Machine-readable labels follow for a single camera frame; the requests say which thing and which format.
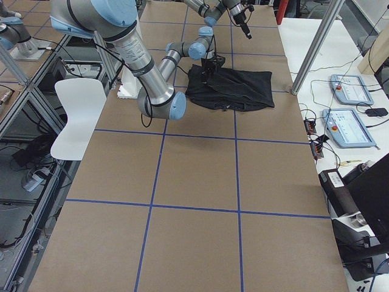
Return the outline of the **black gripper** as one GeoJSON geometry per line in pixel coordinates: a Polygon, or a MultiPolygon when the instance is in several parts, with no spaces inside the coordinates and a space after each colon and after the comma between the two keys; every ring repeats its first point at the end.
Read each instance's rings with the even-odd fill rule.
{"type": "Polygon", "coordinates": [[[233,9],[232,10],[232,16],[233,16],[233,20],[235,22],[235,24],[237,26],[240,26],[241,30],[243,31],[243,33],[245,34],[245,36],[248,38],[248,39],[252,39],[252,35],[250,33],[250,29],[248,27],[248,25],[246,24],[246,14],[245,14],[245,10],[241,10],[241,9],[233,9]]]}
{"type": "Polygon", "coordinates": [[[221,55],[214,55],[211,58],[202,59],[202,68],[205,71],[205,82],[207,83],[212,77],[215,71],[221,68],[225,63],[225,57],[221,55]]]}

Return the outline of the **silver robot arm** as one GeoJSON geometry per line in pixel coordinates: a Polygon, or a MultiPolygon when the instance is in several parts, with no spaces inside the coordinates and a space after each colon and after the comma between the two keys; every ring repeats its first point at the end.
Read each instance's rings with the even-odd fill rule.
{"type": "Polygon", "coordinates": [[[206,58],[212,51],[212,26],[225,12],[218,4],[209,8],[201,1],[186,1],[204,18],[204,32],[192,42],[173,43],[159,66],[145,47],[137,27],[135,1],[51,1],[51,24],[54,29],[80,38],[93,38],[98,33],[111,43],[120,59],[141,82],[145,93],[137,104],[143,115],[159,119],[181,119],[186,110],[186,97],[168,82],[182,57],[206,58]]]}
{"type": "Polygon", "coordinates": [[[181,2],[201,16],[206,25],[210,27],[215,26],[222,15],[227,12],[229,14],[230,22],[234,26],[240,27],[249,40],[252,39],[249,26],[247,25],[251,15],[249,15],[248,18],[246,17],[247,10],[250,13],[255,10],[251,1],[218,1],[214,7],[210,7],[205,1],[199,0],[183,0],[181,2]]]}

